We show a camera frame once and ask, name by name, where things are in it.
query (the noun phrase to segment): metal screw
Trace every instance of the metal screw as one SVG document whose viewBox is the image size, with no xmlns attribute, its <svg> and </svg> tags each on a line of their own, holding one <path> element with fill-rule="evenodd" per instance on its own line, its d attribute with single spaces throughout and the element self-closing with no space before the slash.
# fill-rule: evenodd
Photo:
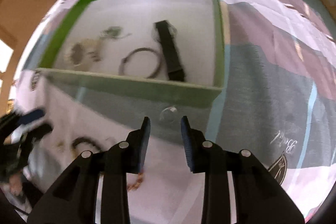
<svg viewBox="0 0 336 224">
<path fill-rule="evenodd" d="M 205 141 L 202 143 L 203 147 L 210 148 L 212 146 L 212 142 L 210 141 Z"/>
<path fill-rule="evenodd" d="M 86 158 L 90 157 L 91 154 L 92 154 L 91 151 L 86 150 L 81 154 L 81 156 L 86 159 Z"/>
<path fill-rule="evenodd" d="M 128 142 L 121 142 L 121 143 L 119 143 L 119 147 L 120 148 L 127 148 L 128 146 L 129 146 Z"/>
<path fill-rule="evenodd" d="M 244 156 L 244 157 L 249 157 L 249 156 L 251 156 L 251 152 L 250 152 L 249 150 L 246 150 L 246 149 L 242 150 L 242 151 L 241 151 L 241 154 L 242 154 L 242 156 Z"/>
</svg>

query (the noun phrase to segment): window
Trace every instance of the window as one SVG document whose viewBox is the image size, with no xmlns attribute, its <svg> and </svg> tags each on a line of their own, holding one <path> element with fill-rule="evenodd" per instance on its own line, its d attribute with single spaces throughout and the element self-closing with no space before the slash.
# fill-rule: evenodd
<svg viewBox="0 0 336 224">
<path fill-rule="evenodd" d="M 0 40 L 0 72 L 5 72 L 12 57 L 13 50 Z"/>
<path fill-rule="evenodd" d="M 16 98 L 16 87 L 11 86 L 8 99 L 10 100 L 15 98 Z"/>
</svg>

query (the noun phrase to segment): wooden wall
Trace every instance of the wooden wall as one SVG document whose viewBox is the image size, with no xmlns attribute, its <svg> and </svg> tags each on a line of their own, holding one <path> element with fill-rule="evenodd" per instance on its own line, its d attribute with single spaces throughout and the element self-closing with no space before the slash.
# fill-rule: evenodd
<svg viewBox="0 0 336 224">
<path fill-rule="evenodd" d="M 0 39 L 14 51 L 0 92 L 0 115 L 6 112 L 9 91 L 23 50 L 32 33 L 56 0 L 0 0 Z"/>
</svg>

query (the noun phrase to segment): printed logo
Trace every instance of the printed logo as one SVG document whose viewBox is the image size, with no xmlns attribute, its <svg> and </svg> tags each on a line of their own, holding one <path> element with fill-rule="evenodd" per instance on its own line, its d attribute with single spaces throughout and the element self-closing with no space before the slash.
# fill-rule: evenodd
<svg viewBox="0 0 336 224">
<path fill-rule="evenodd" d="M 285 179 L 287 172 L 287 159 L 285 152 L 282 153 L 271 167 L 268 168 L 268 172 L 275 178 L 275 180 L 281 185 Z"/>
<path fill-rule="evenodd" d="M 275 138 L 270 142 L 272 144 L 275 140 L 280 141 L 279 146 L 285 145 L 286 149 L 285 152 L 287 154 L 293 154 L 295 151 L 295 145 L 297 144 L 297 140 L 289 139 L 285 137 L 284 133 L 279 130 L 278 134 Z"/>
<path fill-rule="evenodd" d="M 41 72 L 39 70 L 36 70 L 31 78 L 31 85 L 30 85 L 30 90 L 33 91 L 37 87 L 37 83 L 40 79 Z"/>
</svg>

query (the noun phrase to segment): bracelet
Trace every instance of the bracelet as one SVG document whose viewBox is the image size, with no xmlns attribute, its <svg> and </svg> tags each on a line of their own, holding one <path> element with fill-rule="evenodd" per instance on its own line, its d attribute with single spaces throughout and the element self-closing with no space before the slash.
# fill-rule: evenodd
<svg viewBox="0 0 336 224">
<path fill-rule="evenodd" d="M 152 52 L 152 53 L 156 54 L 156 56 L 159 59 L 159 62 L 157 63 L 157 66 L 156 66 L 154 72 L 150 76 L 145 77 L 147 79 L 155 78 L 158 75 L 158 73 L 160 72 L 160 69 L 161 69 L 161 66 L 162 66 L 162 55 L 159 52 L 157 52 L 156 50 L 154 50 L 152 48 L 146 48 L 146 47 L 135 49 L 134 51 L 130 52 L 125 58 L 123 58 L 121 60 L 121 64 L 119 66 L 119 75 L 125 75 L 125 72 L 124 72 L 125 64 L 127 62 L 129 62 L 132 55 L 134 55 L 137 52 Z"/>
</svg>

